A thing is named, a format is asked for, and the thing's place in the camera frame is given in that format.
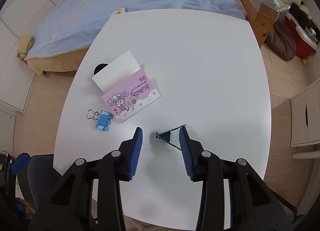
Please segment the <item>teal binder clip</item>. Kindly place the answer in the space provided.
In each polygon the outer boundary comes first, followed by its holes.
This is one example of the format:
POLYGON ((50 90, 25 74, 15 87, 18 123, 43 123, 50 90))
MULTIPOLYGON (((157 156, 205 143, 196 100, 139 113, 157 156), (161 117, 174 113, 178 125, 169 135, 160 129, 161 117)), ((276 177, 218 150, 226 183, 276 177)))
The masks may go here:
POLYGON ((172 147, 174 147, 174 148, 176 148, 178 150, 181 150, 180 146, 177 146, 176 144, 171 142, 171 135, 172 135, 173 132, 179 131, 181 128, 186 127, 186 126, 187 126, 186 124, 183 124, 181 126, 178 126, 176 128, 167 130, 165 132, 161 132, 161 133, 156 132, 155 138, 156 139, 160 139, 161 141, 164 141, 165 143, 169 144, 170 146, 172 146, 172 147))

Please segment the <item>blue binder clip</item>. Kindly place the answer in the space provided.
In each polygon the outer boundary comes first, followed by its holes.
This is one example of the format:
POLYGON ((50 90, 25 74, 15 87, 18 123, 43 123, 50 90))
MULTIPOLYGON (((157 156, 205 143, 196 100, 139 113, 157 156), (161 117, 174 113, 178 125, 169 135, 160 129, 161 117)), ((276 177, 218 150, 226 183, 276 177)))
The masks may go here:
POLYGON ((86 112, 86 118, 88 120, 95 121, 95 127, 102 131, 108 131, 113 115, 108 113, 107 111, 102 110, 100 113, 98 111, 93 111, 89 109, 86 112))

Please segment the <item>pink cartoon card box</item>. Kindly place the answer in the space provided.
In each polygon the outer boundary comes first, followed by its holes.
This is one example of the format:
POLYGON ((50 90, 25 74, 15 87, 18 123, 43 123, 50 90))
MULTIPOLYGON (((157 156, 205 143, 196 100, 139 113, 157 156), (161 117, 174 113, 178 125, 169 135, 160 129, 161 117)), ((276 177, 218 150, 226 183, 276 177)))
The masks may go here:
POLYGON ((130 51, 109 63, 92 80, 102 90, 106 109, 123 123, 161 95, 130 51))

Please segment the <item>black round cap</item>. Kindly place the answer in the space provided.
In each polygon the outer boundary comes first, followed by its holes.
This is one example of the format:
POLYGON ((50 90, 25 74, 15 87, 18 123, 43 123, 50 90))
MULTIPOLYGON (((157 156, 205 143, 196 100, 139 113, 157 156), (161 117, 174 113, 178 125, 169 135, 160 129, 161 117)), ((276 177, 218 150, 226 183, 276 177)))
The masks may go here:
POLYGON ((93 75, 98 74, 102 69, 104 69, 106 66, 108 65, 108 63, 100 63, 99 65, 97 65, 94 69, 93 75))

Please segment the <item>white bedside drawer cabinet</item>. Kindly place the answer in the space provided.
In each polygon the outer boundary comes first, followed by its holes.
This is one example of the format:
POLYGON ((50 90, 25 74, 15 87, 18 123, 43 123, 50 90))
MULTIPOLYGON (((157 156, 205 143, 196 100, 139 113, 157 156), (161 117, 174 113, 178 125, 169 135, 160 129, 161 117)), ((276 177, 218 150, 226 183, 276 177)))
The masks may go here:
POLYGON ((136 174, 123 182, 126 216, 157 226, 193 230, 201 183, 187 176, 181 152, 157 139, 185 124, 192 139, 220 158, 246 159, 264 176, 271 140, 271 102, 264 61, 246 20, 216 13, 160 9, 108 20, 83 59, 57 131, 54 168, 63 174, 78 158, 93 161, 143 130, 136 174), (131 52, 160 98, 124 123, 98 130, 86 118, 102 111, 94 68, 131 52))

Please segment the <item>white drawer unit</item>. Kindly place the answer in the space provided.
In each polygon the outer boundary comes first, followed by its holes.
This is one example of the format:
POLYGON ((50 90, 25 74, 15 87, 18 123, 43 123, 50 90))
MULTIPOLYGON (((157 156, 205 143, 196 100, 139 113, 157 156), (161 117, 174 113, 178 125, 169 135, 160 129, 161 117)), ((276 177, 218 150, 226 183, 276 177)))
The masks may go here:
POLYGON ((320 140, 319 79, 290 99, 291 147, 318 145, 320 140))

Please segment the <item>beige folded towel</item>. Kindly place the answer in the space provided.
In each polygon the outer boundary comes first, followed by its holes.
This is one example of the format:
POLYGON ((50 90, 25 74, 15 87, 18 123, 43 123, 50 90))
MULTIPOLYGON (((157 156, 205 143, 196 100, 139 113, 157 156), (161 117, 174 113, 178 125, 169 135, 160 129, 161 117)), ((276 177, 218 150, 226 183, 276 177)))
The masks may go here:
POLYGON ((20 38, 18 39, 18 44, 16 48, 17 57, 23 60, 27 56, 33 44, 34 44, 33 35, 31 34, 21 35, 20 38))

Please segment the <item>brown bean bag cushion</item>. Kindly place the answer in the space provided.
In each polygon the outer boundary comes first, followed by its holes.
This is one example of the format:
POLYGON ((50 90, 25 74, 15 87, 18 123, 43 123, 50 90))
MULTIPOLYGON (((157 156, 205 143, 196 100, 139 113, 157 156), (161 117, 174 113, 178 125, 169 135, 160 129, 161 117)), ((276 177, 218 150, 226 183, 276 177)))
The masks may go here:
POLYGON ((291 30, 279 21, 274 23, 266 43, 284 61, 290 61, 296 55, 297 45, 294 36, 291 30))

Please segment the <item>bed with blue blanket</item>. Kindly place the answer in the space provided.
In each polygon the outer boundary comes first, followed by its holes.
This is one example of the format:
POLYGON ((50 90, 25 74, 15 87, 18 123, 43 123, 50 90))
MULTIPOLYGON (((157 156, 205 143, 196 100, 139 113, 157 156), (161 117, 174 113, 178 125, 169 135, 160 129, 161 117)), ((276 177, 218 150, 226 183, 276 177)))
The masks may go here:
POLYGON ((247 20, 259 44, 279 15, 269 0, 61 0, 34 30, 34 44, 22 61, 39 75, 77 70, 111 17, 153 9, 202 10, 247 20))

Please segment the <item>red cooler box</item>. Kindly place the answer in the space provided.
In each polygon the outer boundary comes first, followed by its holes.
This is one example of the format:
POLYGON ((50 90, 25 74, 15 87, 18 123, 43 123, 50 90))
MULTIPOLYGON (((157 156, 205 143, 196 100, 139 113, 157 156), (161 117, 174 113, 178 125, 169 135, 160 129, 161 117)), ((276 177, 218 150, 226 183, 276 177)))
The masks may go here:
POLYGON ((317 44, 314 42, 299 25, 298 21, 289 13, 285 14, 284 24, 290 29, 296 42, 296 56, 307 59, 315 55, 317 44))

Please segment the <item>black bag on cooler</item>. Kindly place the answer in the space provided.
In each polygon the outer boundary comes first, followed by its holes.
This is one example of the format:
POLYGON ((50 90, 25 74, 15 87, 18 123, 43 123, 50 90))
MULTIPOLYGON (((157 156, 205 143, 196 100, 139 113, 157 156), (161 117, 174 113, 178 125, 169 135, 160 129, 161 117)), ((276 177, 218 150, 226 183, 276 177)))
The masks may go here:
POLYGON ((305 30, 307 29, 311 32, 310 29, 316 33, 316 43, 319 42, 319 28, 315 25, 315 23, 308 18, 308 16, 300 9, 299 5, 296 3, 292 3, 289 9, 289 13, 297 20, 299 26, 305 30))

